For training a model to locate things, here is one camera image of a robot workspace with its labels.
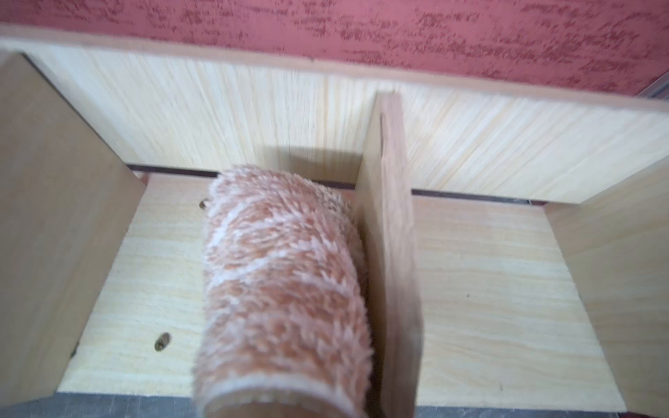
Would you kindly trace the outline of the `beige striped fluffy cloth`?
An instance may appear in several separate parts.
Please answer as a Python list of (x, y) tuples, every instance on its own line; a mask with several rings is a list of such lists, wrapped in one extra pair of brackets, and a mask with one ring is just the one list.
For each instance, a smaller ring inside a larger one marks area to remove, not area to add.
[(208, 193), (199, 416), (249, 405), (364, 416), (373, 348), (349, 200), (254, 165), (221, 172)]

